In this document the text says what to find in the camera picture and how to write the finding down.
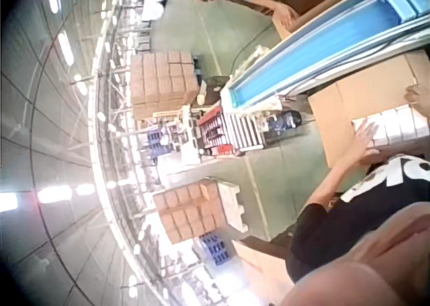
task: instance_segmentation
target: open cardboard box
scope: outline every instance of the open cardboard box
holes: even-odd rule
[[[327,165],[333,167],[354,138],[353,120],[408,104],[406,88],[419,83],[430,89],[430,61],[424,50],[408,52],[356,72],[309,98]],[[424,153],[428,137],[378,147],[374,163],[402,151]]]

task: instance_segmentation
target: hand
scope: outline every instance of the hand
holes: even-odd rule
[[[423,116],[430,118],[430,90],[415,84],[406,88],[404,98]]]
[[[291,8],[289,5],[280,2],[276,3],[273,16],[277,17],[281,21],[286,30],[288,30],[299,18],[296,10]]]
[[[355,164],[359,163],[364,157],[368,157],[370,155],[377,155],[379,150],[377,149],[368,149],[369,142],[376,134],[378,130],[378,126],[374,123],[368,124],[368,120],[364,119],[361,126],[355,133],[355,138],[346,152],[343,154],[340,159],[341,163],[344,163],[347,167],[352,167]]]

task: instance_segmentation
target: cardboard flap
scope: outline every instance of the cardboard flap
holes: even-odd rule
[[[414,76],[404,56],[394,57],[336,82],[349,120],[407,104]]]
[[[336,84],[311,96],[309,103],[318,125],[327,165],[332,167],[353,140],[354,129]]]

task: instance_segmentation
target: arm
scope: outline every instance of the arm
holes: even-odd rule
[[[329,209],[330,199],[332,199],[333,194],[343,178],[345,178],[345,175],[357,165],[360,159],[378,153],[378,150],[367,149],[367,145],[375,135],[376,130],[377,126],[367,124],[367,120],[363,121],[355,134],[351,146],[338,160],[322,183],[310,195],[304,207],[311,203],[317,203],[322,205],[326,211]]]
[[[273,10],[273,16],[276,16],[281,21],[282,25],[288,29],[291,25],[296,22],[299,18],[297,12],[285,3],[277,2],[274,0],[245,0],[255,5],[261,5],[263,7]]]

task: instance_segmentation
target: stacked cardboard boxes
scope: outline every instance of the stacked cardboard boxes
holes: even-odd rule
[[[154,202],[172,243],[198,237],[226,224],[215,180],[200,180],[155,194]]]
[[[150,118],[155,112],[178,110],[190,104],[200,90],[188,52],[135,55],[130,72],[135,120]]]

